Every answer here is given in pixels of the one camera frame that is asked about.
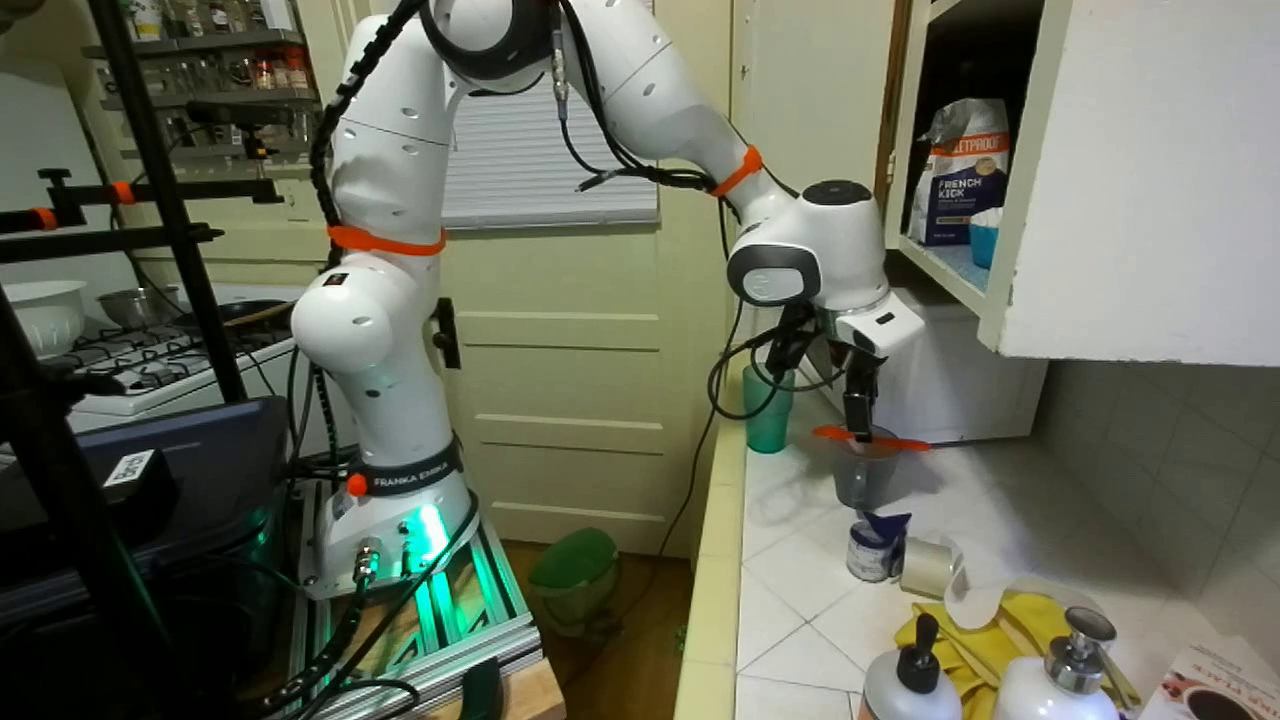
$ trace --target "green bin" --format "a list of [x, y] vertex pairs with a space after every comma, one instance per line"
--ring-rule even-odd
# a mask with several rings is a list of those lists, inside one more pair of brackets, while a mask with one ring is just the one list
[[561, 637], [597, 637], [614, 580], [614, 545], [598, 529], [561, 536], [528, 573], [534, 619]]

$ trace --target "cup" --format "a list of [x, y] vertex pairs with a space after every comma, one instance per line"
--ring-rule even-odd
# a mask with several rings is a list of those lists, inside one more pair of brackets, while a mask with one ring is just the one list
[[790, 379], [787, 377], [758, 377], [745, 366], [745, 413], [747, 413], [747, 446], [751, 452], [784, 452], [787, 422], [790, 422]]
[[1000, 218], [1002, 218], [1002, 206], [985, 206], [969, 215], [969, 261], [976, 269], [993, 269]]
[[838, 505], [847, 505], [856, 510], [880, 509], [896, 462], [899, 462], [899, 452], [889, 452], [880, 445], [871, 445], [871, 446], [842, 445], [836, 454], [836, 470], [833, 470]]

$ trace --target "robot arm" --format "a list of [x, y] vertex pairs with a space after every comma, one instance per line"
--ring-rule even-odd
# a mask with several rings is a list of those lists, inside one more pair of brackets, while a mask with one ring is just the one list
[[[466, 92], [520, 92], [552, 70], [592, 105], [623, 177], [695, 182], [733, 203], [733, 290], [828, 315], [828, 335], [853, 348], [847, 422], [856, 435], [871, 428], [876, 364], [919, 326], [884, 283], [871, 197], [842, 178], [800, 197], [779, 186], [699, 101], [638, 0], [402, 0], [387, 21], [362, 21], [350, 49], [339, 111], [314, 130], [331, 143], [328, 177], [310, 171], [344, 253], [292, 311], [299, 348], [346, 396], [360, 439], [354, 477], [319, 514], [310, 596], [402, 580], [473, 530], [477, 501], [421, 335], [444, 253], [449, 136]], [[704, 177], [638, 156], [688, 161]]]
[[555, 79], [572, 79], [623, 150], [704, 169], [706, 192], [728, 200], [741, 218], [728, 254], [733, 290], [757, 309], [784, 303], [822, 315], [822, 335], [847, 355], [842, 420], [853, 435], [866, 435], [876, 366], [919, 330], [919, 315], [889, 290], [871, 192], [847, 178], [822, 178], [800, 197], [784, 192], [765, 171], [765, 156], [699, 101], [678, 52], [643, 5], [561, 0], [547, 16], [528, 12], [532, 5], [510, 0], [457, 0], [449, 27], [433, 8], [422, 8], [422, 25], [449, 68], [491, 92], [510, 84], [503, 57], [528, 60], [520, 79], [538, 70], [538, 41], [547, 35]]

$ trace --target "plastic bottle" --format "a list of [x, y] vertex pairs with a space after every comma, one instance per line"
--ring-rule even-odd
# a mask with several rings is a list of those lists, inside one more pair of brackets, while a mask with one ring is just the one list
[[1051, 640], [1049, 661], [1013, 661], [1000, 680], [996, 720], [1116, 720], [1116, 705], [1095, 689], [1101, 644], [1116, 640], [1102, 612], [1068, 609], [1071, 637]]
[[930, 655], [935, 619], [919, 612], [914, 644], [876, 655], [858, 720], [960, 720], [960, 695]]
[[292, 0], [260, 0], [260, 12], [272, 30], [294, 30]]
[[126, 25], [132, 25], [132, 41], [160, 41], [163, 35], [163, 12], [160, 0], [126, 0]]

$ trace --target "white cabinet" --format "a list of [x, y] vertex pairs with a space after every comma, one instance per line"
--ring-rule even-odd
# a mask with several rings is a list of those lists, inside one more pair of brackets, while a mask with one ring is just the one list
[[[1280, 5], [914, 0], [884, 237], [1002, 355], [1280, 364]], [[905, 237], [919, 130], [1017, 119], [993, 273]]]

